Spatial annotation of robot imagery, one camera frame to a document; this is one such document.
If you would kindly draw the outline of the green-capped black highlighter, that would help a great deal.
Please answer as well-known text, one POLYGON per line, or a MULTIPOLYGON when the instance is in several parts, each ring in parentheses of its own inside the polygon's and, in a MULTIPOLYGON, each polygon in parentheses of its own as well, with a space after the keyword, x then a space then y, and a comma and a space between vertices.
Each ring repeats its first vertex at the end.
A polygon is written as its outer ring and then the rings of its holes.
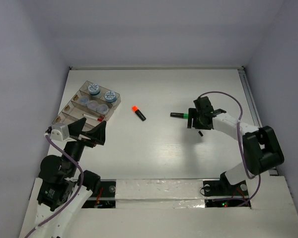
POLYGON ((185 113, 170 113, 170 116, 173 118, 187 119, 188 114, 185 113))

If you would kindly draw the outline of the clear paper clip jar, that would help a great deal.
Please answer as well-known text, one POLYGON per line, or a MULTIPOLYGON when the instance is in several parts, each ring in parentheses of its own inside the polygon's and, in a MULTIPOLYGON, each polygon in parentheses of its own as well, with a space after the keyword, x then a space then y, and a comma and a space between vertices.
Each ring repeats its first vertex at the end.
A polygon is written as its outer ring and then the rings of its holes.
POLYGON ((99 104, 96 111, 101 115, 107 115, 109 112, 109 107, 106 104, 99 104))
POLYGON ((97 108, 99 106, 99 103, 95 100, 90 100, 88 103, 87 103, 87 108, 92 110, 92 111, 97 111, 97 108))

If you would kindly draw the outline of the orange-capped black highlighter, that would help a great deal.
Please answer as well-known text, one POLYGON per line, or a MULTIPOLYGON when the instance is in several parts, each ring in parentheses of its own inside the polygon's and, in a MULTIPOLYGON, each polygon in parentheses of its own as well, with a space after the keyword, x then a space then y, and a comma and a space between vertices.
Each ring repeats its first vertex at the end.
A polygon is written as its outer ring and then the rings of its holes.
POLYGON ((137 106, 132 107, 132 111, 142 120, 145 121, 147 118, 144 116, 144 114, 139 110, 137 106))

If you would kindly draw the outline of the clear jar of paper clips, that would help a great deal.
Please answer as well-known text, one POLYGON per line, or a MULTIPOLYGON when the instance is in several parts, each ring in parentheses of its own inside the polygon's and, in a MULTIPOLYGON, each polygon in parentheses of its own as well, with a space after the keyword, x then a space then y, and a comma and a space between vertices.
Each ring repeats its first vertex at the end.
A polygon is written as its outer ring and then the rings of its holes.
POLYGON ((81 97, 79 97, 79 99, 78 99, 77 102, 78 102, 80 105, 86 107, 89 101, 90 101, 90 99, 89 99, 88 96, 81 96, 81 97))

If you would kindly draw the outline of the red-capped white marker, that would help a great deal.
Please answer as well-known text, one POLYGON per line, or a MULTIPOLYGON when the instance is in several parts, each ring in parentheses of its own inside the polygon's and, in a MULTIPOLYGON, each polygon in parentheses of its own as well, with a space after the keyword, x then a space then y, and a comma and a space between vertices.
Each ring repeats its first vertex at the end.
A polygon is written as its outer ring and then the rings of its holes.
POLYGON ((95 120, 95 121, 99 121, 99 122, 102 122, 103 119, 100 119, 100 118, 96 118, 94 116, 91 116, 91 115, 88 115, 88 114, 82 114, 85 118, 87 119, 92 119, 92 120, 95 120))

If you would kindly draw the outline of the blue-lidded cleaning gel jar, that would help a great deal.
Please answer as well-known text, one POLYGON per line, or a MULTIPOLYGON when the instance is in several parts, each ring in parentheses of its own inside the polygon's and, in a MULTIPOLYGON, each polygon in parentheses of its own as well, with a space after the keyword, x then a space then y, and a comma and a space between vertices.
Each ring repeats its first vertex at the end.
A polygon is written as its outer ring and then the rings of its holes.
POLYGON ((101 90, 98 84, 90 84, 87 89, 91 96, 101 97, 101 90))

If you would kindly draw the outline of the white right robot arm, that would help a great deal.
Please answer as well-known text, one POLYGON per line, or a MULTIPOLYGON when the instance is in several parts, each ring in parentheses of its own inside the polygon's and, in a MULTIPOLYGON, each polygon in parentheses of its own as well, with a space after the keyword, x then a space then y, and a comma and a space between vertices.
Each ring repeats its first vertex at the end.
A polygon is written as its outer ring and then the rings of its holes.
POLYGON ((194 108, 188 111, 188 128, 216 130, 238 142, 242 161, 223 172, 219 180, 204 185, 207 196, 231 194, 246 179, 260 176, 284 163, 285 158, 274 130, 270 126, 256 127, 243 123, 223 109, 215 110, 207 96, 194 100, 194 108))

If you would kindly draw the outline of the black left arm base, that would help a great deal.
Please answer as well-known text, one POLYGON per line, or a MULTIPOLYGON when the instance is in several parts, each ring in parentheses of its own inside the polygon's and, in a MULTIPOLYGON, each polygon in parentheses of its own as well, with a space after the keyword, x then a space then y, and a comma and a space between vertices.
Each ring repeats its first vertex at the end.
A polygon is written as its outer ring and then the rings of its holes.
POLYGON ((116 180, 102 180, 101 188, 83 204, 83 208, 111 209, 116 207, 116 180))

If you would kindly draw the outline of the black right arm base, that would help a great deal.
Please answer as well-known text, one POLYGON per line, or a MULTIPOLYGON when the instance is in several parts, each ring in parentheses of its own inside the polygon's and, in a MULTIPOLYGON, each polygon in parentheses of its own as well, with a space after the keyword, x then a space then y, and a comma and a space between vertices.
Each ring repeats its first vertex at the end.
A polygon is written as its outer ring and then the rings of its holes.
POLYGON ((206 208, 250 207, 246 181, 226 186, 220 180, 205 180, 200 188, 206 208))

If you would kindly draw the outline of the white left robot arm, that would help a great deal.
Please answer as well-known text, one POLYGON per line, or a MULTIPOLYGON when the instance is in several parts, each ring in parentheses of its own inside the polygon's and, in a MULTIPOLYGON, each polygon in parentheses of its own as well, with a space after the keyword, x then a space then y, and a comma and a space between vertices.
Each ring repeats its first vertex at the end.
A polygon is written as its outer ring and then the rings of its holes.
POLYGON ((34 228, 28 238, 64 238, 84 203, 101 193, 101 177, 79 165, 85 147, 104 145, 106 121, 91 130, 86 118, 51 125, 44 136, 61 155, 48 155, 40 164, 42 180, 34 228))

